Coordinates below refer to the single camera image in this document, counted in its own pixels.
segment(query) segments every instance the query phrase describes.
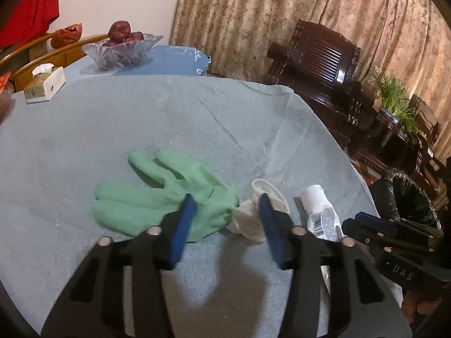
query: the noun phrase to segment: blue tablecloth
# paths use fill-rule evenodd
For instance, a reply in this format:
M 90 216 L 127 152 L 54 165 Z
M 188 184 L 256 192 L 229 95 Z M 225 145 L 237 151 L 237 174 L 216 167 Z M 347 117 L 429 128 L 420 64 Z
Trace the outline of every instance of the blue tablecloth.
M 64 69 L 66 83 L 102 75 L 205 76 L 211 58 L 194 47 L 156 45 L 148 63 L 121 70 L 102 71 L 86 56 Z
M 23 92 L 13 99 L 0 126 L 0 279 L 38 332 L 97 238 L 123 238 L 97 225 L 89 209 L 100 181 L 142 184 L 127 161 L 132 150 L 166 146 L 200 159 L 241 199 L 265 177 L 296 224 L 305 224 L 299 193 L 312 184 L 323 187 L 340 221 L 377 214 L 326 127 L 284 86 L 112 75 L 67 83 L 46 103 L 26 105 Z M 175 336 L 276 337 L 291 275 L 265 243 L 227 230 L 188 244 L 177 268 L 163 273 Z

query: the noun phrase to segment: trash bin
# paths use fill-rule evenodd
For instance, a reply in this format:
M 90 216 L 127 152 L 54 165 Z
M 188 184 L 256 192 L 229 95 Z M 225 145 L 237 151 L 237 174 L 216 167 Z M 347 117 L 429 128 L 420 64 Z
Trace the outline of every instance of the trash bin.
M 429 197 L 402 170 L 389 169 L 369 190 L 382 219 L 398 217 L 441 229 Z

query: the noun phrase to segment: tissue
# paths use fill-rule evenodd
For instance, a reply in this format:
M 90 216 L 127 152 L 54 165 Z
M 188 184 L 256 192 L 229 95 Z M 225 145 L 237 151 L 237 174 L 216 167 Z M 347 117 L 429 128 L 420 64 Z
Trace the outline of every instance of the tissue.
M 33 76 L 36 76 L 37 74 L 41 74 L 41 73 L 44 73 L 44 72 L 50 74 L 50 73 L 52 72 L 52 68 L 53 68 L 54 66 L 55 66 L 55 65 L 52 64 L 52 63 L 43 63 L 43 64 L 37 66 L 37 67 L 32 71 L 32 74 L 33 74 Z

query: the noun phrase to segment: chair backrest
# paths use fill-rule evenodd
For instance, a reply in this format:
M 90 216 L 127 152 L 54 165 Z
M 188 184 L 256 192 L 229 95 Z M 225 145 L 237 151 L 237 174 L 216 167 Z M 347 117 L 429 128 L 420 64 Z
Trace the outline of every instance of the chair backrest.
M 323 25 L 299 20 L 289 44 L 287 66 L 312 82 L 335 88 L 352 78 L 360 48 Z
M 45 54 L 44 56 L 31 61 L 29 64 L 21 67 L 11 75 L 16 91 L 20 91 L 25 88 L 25 86 L 30 82 L 33 76 L 32 71 L 40 64 L 52 63 L 55 66 L 67 67 L 71 63 L 78 61 L 80 58 L 86 56 L 86 53 L 82 51 L 83 45 L 85 45 L 86 43 L 98 42 L 102 39 L 105 39 L 106 37 L 108 37 L 107 34 L 84 38 L 79 40 L 78 42 L 55 49 Z
M 15 72 L 31 61 L 48 53 L 47 40 L 55 33 L 45 34 L 35 40 L 17 43 L 5 48 L 0 53 L 0 75 L 6 72 Z
M 415 121 L 418 128 L 426 135 L 426 142 L 430 148 L 434 147 L 440 134 L 440 123 L 437 121 L 434 112 L 424 100 L 413 94 L 409 106 L 416 108 Z

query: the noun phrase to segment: red cloth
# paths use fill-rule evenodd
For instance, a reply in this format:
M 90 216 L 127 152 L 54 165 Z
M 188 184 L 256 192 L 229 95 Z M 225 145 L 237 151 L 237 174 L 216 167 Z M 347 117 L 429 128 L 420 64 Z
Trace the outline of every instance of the red cloth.
M 58 0 L 21 0 L 0 32 L 0 49 L 43 35 L 58 16 Z

